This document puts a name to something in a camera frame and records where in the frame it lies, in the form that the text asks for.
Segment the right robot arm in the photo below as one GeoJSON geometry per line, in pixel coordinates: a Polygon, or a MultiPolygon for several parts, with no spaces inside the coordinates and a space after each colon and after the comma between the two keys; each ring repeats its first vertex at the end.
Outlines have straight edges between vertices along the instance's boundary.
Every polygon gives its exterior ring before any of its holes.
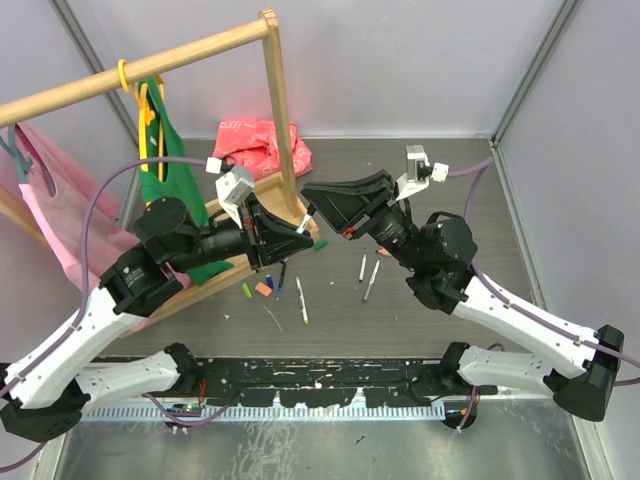
{"type": "Polygon", "coordinates": [[[473,263],[478,247],[463,217],[435,212],[417,227],[409,198],[428,185],[428,179],[393,179],[381,170],[357,181],[309,182],[301,194],[334,232],[349,240],[369,235],[386,249],[409,271],[406,283],[422,305],[475,322],[527,350],[495,353],[452,343],[438,370],[444,390],[515,388],[548,397],[584,420],[602,421],[620,368],[623,333],[563,320],[490,280],[473,263]]]}

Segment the white pen black tip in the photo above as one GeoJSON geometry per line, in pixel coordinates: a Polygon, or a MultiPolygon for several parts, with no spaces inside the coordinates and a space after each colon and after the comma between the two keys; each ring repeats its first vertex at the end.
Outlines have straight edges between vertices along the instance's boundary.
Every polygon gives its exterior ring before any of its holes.
{"type": "Polygon", "coordinates": [[[307,227],[309,225],[309,223],[311,222],[311,220],[313,219],[312,215],[309,214],[305,214],[301,223],[298,225],[298,227],[296,228],[296,232],[298,234],[304,234],[307,231],[307,227]]]}

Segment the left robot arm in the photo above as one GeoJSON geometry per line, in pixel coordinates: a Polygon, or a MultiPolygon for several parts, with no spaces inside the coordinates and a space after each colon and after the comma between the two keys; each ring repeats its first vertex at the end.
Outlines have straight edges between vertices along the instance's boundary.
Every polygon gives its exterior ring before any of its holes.
{"type": "Polygon", "coordinates": [[[164,391],[194,393],[202,370],[181,343],[125,365],[94,372],[86,367],[182,291],[178,274],[240,255],[259,270],[314,244],[309,232],[270,213],[254,195],[240,212],[240,221],[210,220],[199,227],[181,200],[152,202],[134,224],[138,244],[103,273],[78,313],[2,372],[4,429],[43,443],[112,401],[164,391]]]}

